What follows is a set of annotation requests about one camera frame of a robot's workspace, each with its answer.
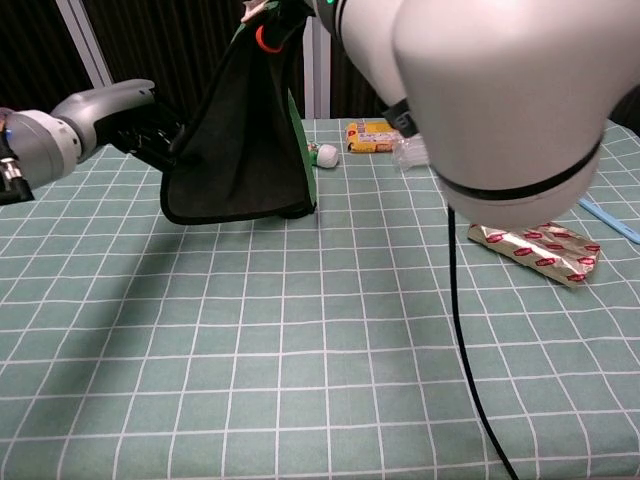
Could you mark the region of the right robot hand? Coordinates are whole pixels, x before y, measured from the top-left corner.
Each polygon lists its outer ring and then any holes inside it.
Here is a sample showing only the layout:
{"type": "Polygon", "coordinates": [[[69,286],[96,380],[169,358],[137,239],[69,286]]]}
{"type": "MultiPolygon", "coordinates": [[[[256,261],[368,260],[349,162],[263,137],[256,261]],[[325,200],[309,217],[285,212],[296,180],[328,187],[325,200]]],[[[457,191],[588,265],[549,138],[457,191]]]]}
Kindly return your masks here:
{"type": "Polygon", "coordinates": [[[269,54],[280,53],[290,37],[314,14],[313,8],[305,1],[279,1],[274,10],[265,13],[258,21],[255,31],[258,46],[269,54]]]}

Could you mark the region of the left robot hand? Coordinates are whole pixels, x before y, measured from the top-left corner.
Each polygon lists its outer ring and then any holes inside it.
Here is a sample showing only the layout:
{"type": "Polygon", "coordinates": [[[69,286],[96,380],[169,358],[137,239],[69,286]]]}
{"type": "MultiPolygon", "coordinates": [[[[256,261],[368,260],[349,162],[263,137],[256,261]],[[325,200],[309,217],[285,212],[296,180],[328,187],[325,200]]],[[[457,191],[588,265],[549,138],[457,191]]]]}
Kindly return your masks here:
{"type": "Polygon", "coordinates": [[[76,132],[80,162],[112,145],[161,172],[175,168],[174,143],[185,120],[151,80],[126,80],[72,94],[51,115],[76,132]]]}

